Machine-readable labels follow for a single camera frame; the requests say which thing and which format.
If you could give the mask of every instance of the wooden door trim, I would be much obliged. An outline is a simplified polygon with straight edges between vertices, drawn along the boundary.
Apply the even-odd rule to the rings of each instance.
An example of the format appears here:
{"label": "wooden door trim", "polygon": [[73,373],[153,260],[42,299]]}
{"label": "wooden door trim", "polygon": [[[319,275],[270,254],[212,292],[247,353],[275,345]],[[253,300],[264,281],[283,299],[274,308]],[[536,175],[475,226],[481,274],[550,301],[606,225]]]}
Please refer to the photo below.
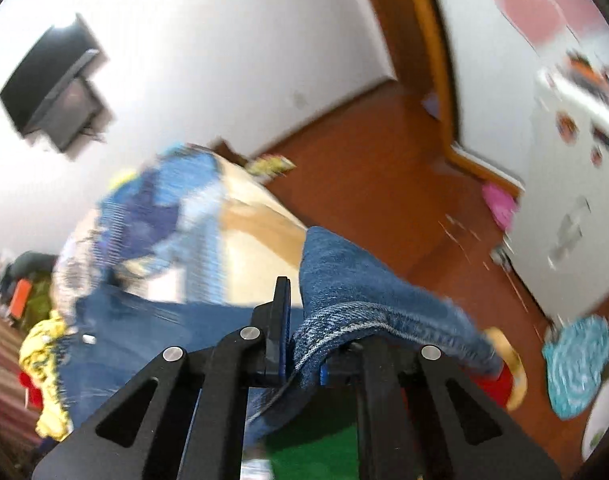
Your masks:
{"label": "wooden door trim", "polygon": [[412,0],[416,17],[427,46],[427,57],[431,77],[440,102],[440,136],[445,158],[452,164],[489,180],[512,196],[522,191],[517,184],[506,180],[502,175],[464,156],[459,149],[459,109],[457,105],[456,78],[454,76],[452,57],[449,51],[449,40],[438,0]]}

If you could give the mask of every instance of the wooden floor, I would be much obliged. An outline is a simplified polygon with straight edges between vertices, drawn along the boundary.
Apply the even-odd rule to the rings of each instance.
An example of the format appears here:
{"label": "wooden floor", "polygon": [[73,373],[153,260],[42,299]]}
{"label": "wooden floor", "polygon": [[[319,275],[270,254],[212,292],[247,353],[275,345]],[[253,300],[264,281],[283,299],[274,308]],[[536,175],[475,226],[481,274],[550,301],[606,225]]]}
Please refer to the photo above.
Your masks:
{"label": "wooden floor", "polygon": [[505,333],[529,381],[514,418],[565,477],[575,471],[589,410],[567,422],[551,410],[540,339],[547,322],[518,278],[490,261],[489,250],[502,234],[481,184],[444,163],[438,122],[417,98],[387,83],[276,150],[297,168],[267,187],[303,222],[359,244],[398,276],[454,300],[480,328]]}

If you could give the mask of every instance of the metal pin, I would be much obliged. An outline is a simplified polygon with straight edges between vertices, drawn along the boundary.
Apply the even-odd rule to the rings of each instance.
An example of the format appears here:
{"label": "metal pin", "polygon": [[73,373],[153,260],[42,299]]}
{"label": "metal pin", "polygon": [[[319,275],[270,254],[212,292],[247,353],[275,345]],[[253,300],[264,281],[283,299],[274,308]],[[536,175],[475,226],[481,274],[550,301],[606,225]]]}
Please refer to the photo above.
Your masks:
{"label": "metal pin", "polygon": [[162,357],[164,357],[165,361],[172,363],[180,359],[182,357],[182,354],[184,354],[182,348],[180,348],[179,346],[170,346],[168,349],[162,352]]}
{"label": "metal pin", "polygon": [[421,355],[429,361],[436,361],[436,360],[440,359],[442,352],[440,351],[440,348],[438,348],[437,346],[427,345],[427,346],[422,347]]}
{"label": "metal pin", "polygon": [[254,326],[246,326],[240,330],[240,337],[246,340],[256,339],[260,336],[260,329]]}

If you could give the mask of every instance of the orange object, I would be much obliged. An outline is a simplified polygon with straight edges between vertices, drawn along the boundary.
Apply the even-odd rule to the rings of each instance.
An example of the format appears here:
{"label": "orange object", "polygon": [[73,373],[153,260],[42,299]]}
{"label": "orange object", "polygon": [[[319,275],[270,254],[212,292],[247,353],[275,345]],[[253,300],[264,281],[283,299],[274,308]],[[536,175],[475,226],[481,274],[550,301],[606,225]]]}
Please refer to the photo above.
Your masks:
{"label": "orange object", "polygon": [[28,295],[31,292],[31,282],[29,280],[19,280],[16,290],[13,292],[11,309],[9,314],[15,319],[20,319],[27,304]]}

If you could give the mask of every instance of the denim fabric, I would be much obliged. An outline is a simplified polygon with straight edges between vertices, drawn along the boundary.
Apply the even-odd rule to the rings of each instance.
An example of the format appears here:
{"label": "denim fabric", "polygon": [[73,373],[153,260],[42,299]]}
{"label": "denim fabric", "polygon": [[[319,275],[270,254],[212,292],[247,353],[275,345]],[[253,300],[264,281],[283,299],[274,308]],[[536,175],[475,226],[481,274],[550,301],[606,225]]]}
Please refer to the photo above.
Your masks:
{"label": "denim fabric", "polygon": [[121,260],[140,258],[150,254],[154,244],[169,237],[178,222],[179,204],[155,205],[155,170],[142,174],[142,184],[136,194],[124,201],[124,228],[121,241]]}
{"label": "denim fabric", "polygon": [[382,335],[438,346],[480,374],[497,376],[502,359],[450,301],[397,278],[382,262],[322,227],[307,231],[300,265],[304,321],[290,342],[287,386],[250,397],[245,445],[297,415],[319,384],[320,368],[342,344]]}
{"label": "denim fabric", "polygon": [[[414,346],[434,344],[467,367],[498,374],[502,361],[471,320],[450,301],[398,279],[365,250],[323,228],[310,228],[300,266],[304,320],[288,346],[288,381],[249,394],[245,445],[283,426],[319,384],[327,355],[343,343],[382,335]],[[245,308],[152,303],[102,285],[78,302],[80,330],[59,342],[58,374],[74,426],[140,368],[171,345],[189,351],[217,343],[249,322]],[[95,336],[85,344],[84,335]]]}
{"label": "denim fabric", "polygon": [[[77,332],[57,341],[60,400],[78,428],[169,346],[195,351],[249,324],[251,309],[208,303],[155,303],[102,283],[76,304]],[[302,322],[302,309],[291,323]]]}

